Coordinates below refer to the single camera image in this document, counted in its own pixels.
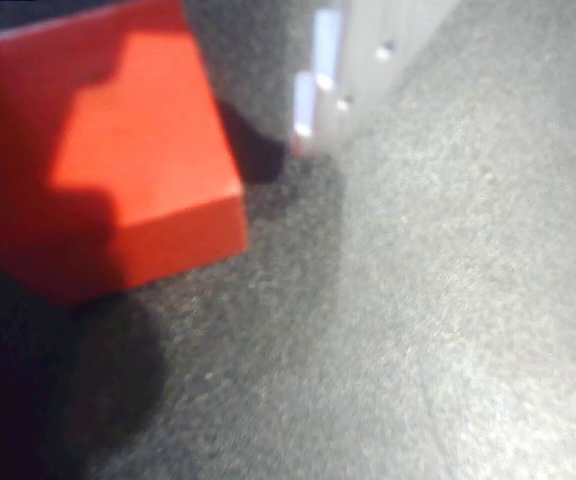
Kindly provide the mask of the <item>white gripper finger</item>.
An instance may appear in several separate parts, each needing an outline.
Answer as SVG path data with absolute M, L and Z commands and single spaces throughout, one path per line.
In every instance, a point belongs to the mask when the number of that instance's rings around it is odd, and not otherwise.
M 308 63 L 294 76 L 293 153 L 331 154 L 349 140 L 457 5 L 360 0 L 315 9 Z

